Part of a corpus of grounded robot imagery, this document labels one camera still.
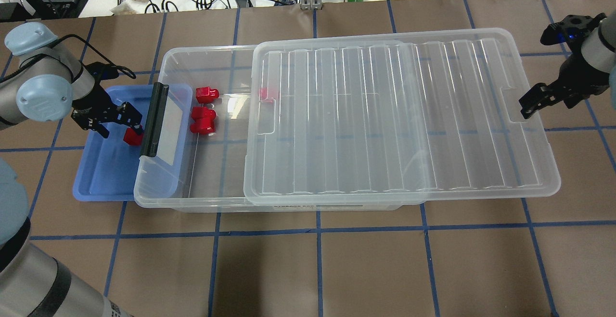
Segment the clear plastic box lid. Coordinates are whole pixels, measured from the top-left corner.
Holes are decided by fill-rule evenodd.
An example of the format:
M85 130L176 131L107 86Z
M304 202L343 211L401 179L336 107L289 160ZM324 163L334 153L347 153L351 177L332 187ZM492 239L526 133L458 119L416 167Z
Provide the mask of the clear plastic box lid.
M561 187L510 32L471 28L255 47L244 196L259 206L546 197Z

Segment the clear plastic storage box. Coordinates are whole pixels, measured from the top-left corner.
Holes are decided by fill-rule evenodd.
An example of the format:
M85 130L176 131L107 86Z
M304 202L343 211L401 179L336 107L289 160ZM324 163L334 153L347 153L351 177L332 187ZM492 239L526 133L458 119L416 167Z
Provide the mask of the clear plastic storage box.
M412 62L391 39L168 51L136 203L188 213L423 203L427 134Z

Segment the blue plastic tray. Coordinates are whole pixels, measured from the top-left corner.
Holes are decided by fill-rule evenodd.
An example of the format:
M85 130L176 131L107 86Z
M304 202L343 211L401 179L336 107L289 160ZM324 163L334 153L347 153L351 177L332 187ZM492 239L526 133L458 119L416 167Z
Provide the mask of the blue plastic tray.
M114 102L130 102L143 115L145 127L152 85L114 86ZM140 146L123 141L125 126L105 124L108 138L91 132L77 170L73 196L79 201L139 201L179 197L185 188L194 136L189 131L194 90L185 83L169 85L156 157L141 156Z

